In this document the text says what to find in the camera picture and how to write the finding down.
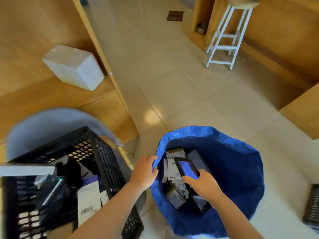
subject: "person's left hand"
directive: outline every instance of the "person's left hand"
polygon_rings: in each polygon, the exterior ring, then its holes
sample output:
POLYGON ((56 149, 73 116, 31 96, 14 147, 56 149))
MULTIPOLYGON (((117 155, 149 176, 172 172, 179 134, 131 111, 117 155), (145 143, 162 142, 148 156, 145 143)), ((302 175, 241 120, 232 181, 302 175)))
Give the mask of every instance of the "person's left hand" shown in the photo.
POLYGON ((130 183, 139 187, 142 191, 150 187, 158 174, 158 169, 154 167, 152 171, 153 161, 157 156, 140 157, 134 166, 134 170, 130 179, 130 183))

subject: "tile floor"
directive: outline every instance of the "tile floor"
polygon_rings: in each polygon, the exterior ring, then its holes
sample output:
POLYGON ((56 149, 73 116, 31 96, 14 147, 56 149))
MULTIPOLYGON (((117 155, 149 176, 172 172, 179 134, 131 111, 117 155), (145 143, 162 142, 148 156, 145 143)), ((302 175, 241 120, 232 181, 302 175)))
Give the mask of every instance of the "tile floor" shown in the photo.
MULTIPOLYGON (((300 221, 311 183, 319 182, 319 141, 277 111, 302 91, 239 53, 232 71, 211 64, 166 21, 178 0, 88 0, 87 16, 141 136, 126 148, 154 154, 161 137, 187 125, 210 125, 261 152, 266 191, 253 225, 265 238, 319 238, 300 221)), ((217 53, 225 58, 224 53, 217 53)), ((141 238, 164 238, 166 221, 150 191, 141 238)))

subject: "barcode label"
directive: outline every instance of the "barcode label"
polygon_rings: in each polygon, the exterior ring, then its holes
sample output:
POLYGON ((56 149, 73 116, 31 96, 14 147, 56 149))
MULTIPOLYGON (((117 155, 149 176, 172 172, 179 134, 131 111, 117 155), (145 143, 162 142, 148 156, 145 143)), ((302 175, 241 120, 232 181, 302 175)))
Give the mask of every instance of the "barcode label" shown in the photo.
POLYGON ((90 207, 88 207, 88 208, 85 208, 84 210, 81 210, 81 215, 83 215, 83 214, 85 214, 85 213, 87 213, 87 212, 89 212, 89 211, 92 211, 93 210, 93 206, 90 206, 90 207))

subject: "phone screen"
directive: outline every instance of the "phone screen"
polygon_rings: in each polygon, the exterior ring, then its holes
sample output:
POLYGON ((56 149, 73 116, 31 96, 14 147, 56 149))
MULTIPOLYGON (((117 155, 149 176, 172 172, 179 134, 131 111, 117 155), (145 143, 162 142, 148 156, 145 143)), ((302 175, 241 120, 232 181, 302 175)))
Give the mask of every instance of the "phone screen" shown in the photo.
POLYGON ((178 162, 185 175, 193 179, 198 179, 196 172, 192 170, 191 166, 189 165, 189 162, 187 161, 178 161, 178 162))

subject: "black plastic crate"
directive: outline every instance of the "black plastic crate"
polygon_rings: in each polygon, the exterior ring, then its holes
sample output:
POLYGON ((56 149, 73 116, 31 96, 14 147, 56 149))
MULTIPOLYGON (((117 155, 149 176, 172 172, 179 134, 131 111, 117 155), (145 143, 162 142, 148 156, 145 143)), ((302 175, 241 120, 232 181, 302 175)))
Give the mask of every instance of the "black plastic crate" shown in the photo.
POLYGON ((311 187, 302 222, 319 234, 319 184, 313 184, 311 187))
MULTIPOLYGON (((10 162, 47 164, 65 155, 78 160, 92 173, 99 176, 100 192, 106 190, 113 197, 124 185, 125 180, 110 145, 87 127, 78 129, 60 139, 43 145, 10 162)), ((77 198, 63 204, 63 212, 56 224, 43 225, 39 222, 42 209, 35 211, 38 189, 33 186, 35 176, 3 177, 2 207, 3 236, 9 239, 45 238, 48 231, 74 221, 77 228, 77 198)), ((137 239, 144 227, 133 207, 122 231, 123 239, 137 239)))

